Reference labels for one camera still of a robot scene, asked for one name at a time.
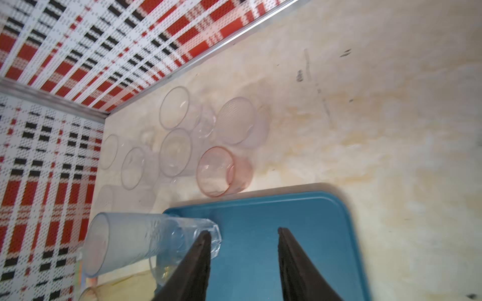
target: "pink glass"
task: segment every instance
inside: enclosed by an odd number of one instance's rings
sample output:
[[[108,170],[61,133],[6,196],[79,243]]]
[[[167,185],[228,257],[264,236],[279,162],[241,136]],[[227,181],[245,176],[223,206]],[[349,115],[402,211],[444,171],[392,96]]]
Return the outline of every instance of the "pink glass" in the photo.
[[[253,167],[248,159],[222,146],[208,149],[199,160],[196,172],[199,189],[208,197],[241,192],[252,178]]]

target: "metal edge strip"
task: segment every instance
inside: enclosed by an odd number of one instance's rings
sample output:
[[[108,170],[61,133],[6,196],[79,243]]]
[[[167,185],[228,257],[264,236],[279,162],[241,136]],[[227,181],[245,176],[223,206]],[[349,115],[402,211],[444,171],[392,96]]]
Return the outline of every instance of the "metal edge strip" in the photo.
[[[283,2],[281,5],[271,9],[270,11],[266,12],[266,14],[262,15],[261,17],[255,19],[251,23],[247,24],[243,28],[237,30],[236,32],[232,33],[229,35],[227,38],[223,39],[216,45],[212,46],[205,52],[201,53],[200,55],[196,56],[194,59],[189,61],[187,64],[182,65],[178,69],[176,69],[173,73],[169,74],[168,76],[164,77],[163,79],[159,80],[155,84],[145,88],[142,92],[131,98],[130,100],[126,101],[125,103],[117,106],[115,109],[110,112],[110,114],[114,114],[119,110],[122,110],[126,106],[132,104],[133,102],[141,99],[142,97],[146,96],[147,94],[153,92],[155,89],[158,89],[168,83],[170,80],[181,76],[185,72],[189,71],[190,69],[194,68],[195,66],[200,65],[207,59],[213,57],[215,54],[225,50],[228,46],[232,46],[236,44],[237,42],[241,41],[242,39],[247,38],[249,35],[255,33],[255,28],[256,30],[260,30],[269,24],[271,22],[278,20],[279,18],[284,17],[286,14],[292,12],[296,8],[298,8],[301,5],[304,5],[307,3],[309,0],[287,0]]]
[[[0,92],[100,123],[105,123],[105,119],[108,116],[107,113],[77,104],[42,90],[36,90],[11,79],[0,78]]]

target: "stain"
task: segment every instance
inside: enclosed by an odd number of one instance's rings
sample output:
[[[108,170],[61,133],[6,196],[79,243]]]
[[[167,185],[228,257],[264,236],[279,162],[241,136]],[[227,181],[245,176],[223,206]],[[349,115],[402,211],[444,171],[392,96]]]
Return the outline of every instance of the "stain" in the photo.
[[[430,300],[430,301],[446,300],[445,297],[446,297],[445,294],[431,294],[431,293],[425,294],[426,300]]]
[[[303,71],[302,70],[298,70],[298,74],[296,75],[296,81],[297,82],[303,81]]]
[[[408,225],[402,217],[412,215],[407,207],[407,200],[410,199],[410,194],[407,192],[409,187],[400,175],[389,175],[379,179],[383,184],[380,192],[385,200],[384,209],[387,211],[381,218],[381,222],[385,227],[405,229]]]
[[[437,182],[440,180],[433,170],[417,168],[415,171],[417,182],[413,186],[412,194],[415,200],[423,201],[437,191]]]
[[[308,49],[305,48],[305,60],[306,60],[306,77],[308,80],[311,80],[311,73],[309,71],[309,54],[308,54]]]
[[[237,96],[246,97],[258,108],[264,107],[270,114],[270,106],[274,103],[273,85],[266,78],[257,79],[236,90]]]
[[[256,171],[257,175],[266,175],[269,171],[276,171],[280,175],[281,185],[292,186],[305,184],[306,180],[296,175],[293,170],[279,162],[267,162],[263,169]]]
[[[340,103],[345,104],[348,100],[350,100],[352,97],[355,97],[355,95],[348,94],[346,91],[339,92],[339,93],[331,93],[331,94],[324,94],[323,95],[326,99],[330,101],[331,104],[337,105]]]
[[[344,56],[347,56],[351,53],[351,48],[348,49],[348,50],[345,50],[345,52],[343,52],[343,54],[340,56],[340,57],[344,57]]]
[[[446,62],[445,64],[440,64],[437,66],[430,66],[427,64],[421,64],[420,71],[421,72],[438,72],[440,70],[455,70],[465,65],[472,65],[472,64],[480,64],[481,60],[478,58],[467,58],[466,56],[458,57],[454,60]]]
[[[331,117],[330,107],[328,106],[328,103],[324,98],[323,98],[323,108],[325,109],[325,113],[328,116],[328,121],[330,122],[330,128],[333,128],[333,120]]]
[[[291,145],[290,145],[290,149],[289,149],[286,153],[284,153],[284,155],[285,155],[286,157],[296,156],[296,153],[295,153],[295,151],[293,150],[293,148],[291,147]]]
[[[298,112],[298,108],[294,106],[288,107],[288,112],[290,112],[290,120],[294,120],[295,122],[309,121],[315,117],[315,115],[310,113]]]
[[[480,195],[465,195],[463,201],[468,211],[472,212],[477,218],[482,219],[482,202],[480,202]]]
[[[351,177],[343,177],[343,178],[334,178],[333,182],[339,186],[349,186],[353,184],[360,184],[360,183],[367,183],[375,180],[375,175],[378,170],[378,165],[367,167],[366,173],[363,175],[351,176]]]

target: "drinking glass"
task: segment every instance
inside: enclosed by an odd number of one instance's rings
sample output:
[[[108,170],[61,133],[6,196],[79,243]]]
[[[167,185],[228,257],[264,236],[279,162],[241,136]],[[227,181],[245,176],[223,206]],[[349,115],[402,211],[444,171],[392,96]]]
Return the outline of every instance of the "drinking glass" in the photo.
[[[193,99],[185,87],[170,90],[159,109],[159,122],[166,130],[192,130],[201,118],[202,105]]]
[[[138,185],[154,187],[159,178],[157,155],[146,146],[134,147],[125,156],[120,174],[122,186],[127,190]]]
[[[253,167],[249,160],[222,146],[208,149],[199,160],[196,172],[199,189],[208,197],[243,191],[252,178]]]
[[[216,117],[217,138],[228,145],[256,148],[268,138],[270,118],[265,107],[256,109],[247,98],[236,97],[224,104]]]
[[[124,139],[115,134],[109,135],[100,148],[100,169],[119,169],[125,156],[134,146],[135,143],[128,139]]]
[[[216,243],[212,250],[217,255],[221,234],[210,220],[101,212],[92,220],[82,248],[83,271],[93,278],[162,252],[182,252],[202,230],[212,233]]]

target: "plaid wall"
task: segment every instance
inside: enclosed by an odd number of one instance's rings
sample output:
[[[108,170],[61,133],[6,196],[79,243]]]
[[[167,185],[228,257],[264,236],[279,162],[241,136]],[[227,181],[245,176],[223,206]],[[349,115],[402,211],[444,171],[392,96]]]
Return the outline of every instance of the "plaid wall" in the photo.
[[[104,125],[0,94],[0,300],[70,300]]]
[[[0,76],[111,111],[283,1],[0,2]]]

